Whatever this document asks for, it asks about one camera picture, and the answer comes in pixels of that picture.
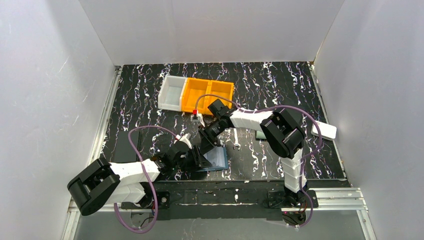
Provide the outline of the blue card holder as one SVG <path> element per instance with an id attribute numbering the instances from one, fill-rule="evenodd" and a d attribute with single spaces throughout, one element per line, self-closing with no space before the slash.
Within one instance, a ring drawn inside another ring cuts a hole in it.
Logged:
<path id="1" fill-rule="evenodd" d="M 210 163 L 210 167 L 203 167 L 199 172 L 222 171 L 229 168 L 227 149 L 225 147 L 215 147 L 203 155 Z"/>

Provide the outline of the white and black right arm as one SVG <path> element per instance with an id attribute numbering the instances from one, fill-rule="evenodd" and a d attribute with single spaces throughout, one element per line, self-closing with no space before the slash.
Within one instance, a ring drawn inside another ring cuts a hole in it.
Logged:
<path id="1" fill-rule="evenodd" d="M 217 99 L 208 109 L 214 120 L 198 129 L 202 153 L 220 146 L 218 136 L 227 129 L 262 132 L 271 150 L 280 157 L 284 171 L 283 196 L 279 201 L 269 199 L 269 207 L 294 207 L 303 203 L 308 190 L 301 160 L 306 134 L 285 108 L 261 111 L 229 108 Z"/>

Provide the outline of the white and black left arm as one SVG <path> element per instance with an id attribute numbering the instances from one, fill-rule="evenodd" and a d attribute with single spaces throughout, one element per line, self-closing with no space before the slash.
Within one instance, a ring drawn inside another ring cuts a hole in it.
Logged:
<path id="1" fill-rule="evenodd" d="M 146 195 L 154 196 L 144 186 L 174 170 L 196 172 L 212 165 L 198 146 L 177 140 L 168 151 L 143 161 L 115 163 L 98 158 L 72 178 L 67 189 L 81 215 L 89 216 L 108 204 L 141 204 Z"/>

